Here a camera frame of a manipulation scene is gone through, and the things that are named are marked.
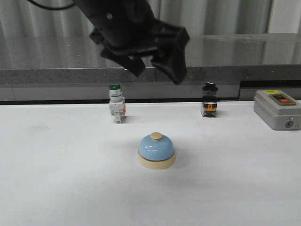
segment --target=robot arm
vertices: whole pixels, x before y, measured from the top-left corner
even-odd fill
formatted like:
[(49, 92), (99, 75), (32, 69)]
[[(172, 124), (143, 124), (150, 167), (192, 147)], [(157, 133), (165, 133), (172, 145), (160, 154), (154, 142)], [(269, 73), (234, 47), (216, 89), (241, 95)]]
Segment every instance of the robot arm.
[(189, 35), (155, 19), (146, 0), (73, 0), (95, 26), (90, 38), (104, 46), (101, 56), (115, 61), (138, 76), (151, 63), (175, 84), (186, 73), (185, 46)]

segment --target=gray switch box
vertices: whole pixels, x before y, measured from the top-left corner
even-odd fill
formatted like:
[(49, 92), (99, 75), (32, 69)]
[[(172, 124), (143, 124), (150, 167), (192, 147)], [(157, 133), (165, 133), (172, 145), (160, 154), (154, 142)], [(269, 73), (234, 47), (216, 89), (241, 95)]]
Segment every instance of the gray switch box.
[(301, 104), (280, 90), (258, 90), (254, 111), (274, 130), (301, 127)]

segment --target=green button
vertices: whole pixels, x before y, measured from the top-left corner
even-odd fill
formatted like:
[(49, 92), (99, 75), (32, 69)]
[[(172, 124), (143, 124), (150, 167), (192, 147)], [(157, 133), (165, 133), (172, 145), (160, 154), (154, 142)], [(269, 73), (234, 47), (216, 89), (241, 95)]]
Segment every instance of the green button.
[(119, 84), (114, 84), (114, 85), (110, 85), (109, 89), (110, 90), (117, 90), (117, 89), (120, 89), (120, 85)]

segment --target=white table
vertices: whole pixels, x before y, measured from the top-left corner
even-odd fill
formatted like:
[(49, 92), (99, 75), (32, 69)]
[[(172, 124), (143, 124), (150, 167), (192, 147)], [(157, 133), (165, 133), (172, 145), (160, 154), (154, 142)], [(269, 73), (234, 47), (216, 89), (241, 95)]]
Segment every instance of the white table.
[[(301, 131), (274, 131), (253, 102), (0, 106), (1, 226), (299, 226)], [(161, 132), (177, 159), (137, 161)]]

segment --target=wire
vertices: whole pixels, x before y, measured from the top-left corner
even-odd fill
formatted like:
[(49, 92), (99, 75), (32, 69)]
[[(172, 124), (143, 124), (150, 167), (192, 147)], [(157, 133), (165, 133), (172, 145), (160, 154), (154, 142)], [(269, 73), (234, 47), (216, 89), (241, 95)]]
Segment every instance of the wire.
[(73, 6), (75, 6), (75, 3), (72, 3), (70, 5), (66, 5), (66, 6), (63, 6), (63, 7), (48, 7), (48, 6), (43, 6), (37, 2), (35, 2), (34, 0), (27, 0), (29, 1), (31, 4), (39, 7), (39, 8), (42, 8), (42, 9), (46, 9), (46, 10), (52, 10), (52, 11), (59, 11), (59, 10), (65, 10), (65, 9), (69, 9)]

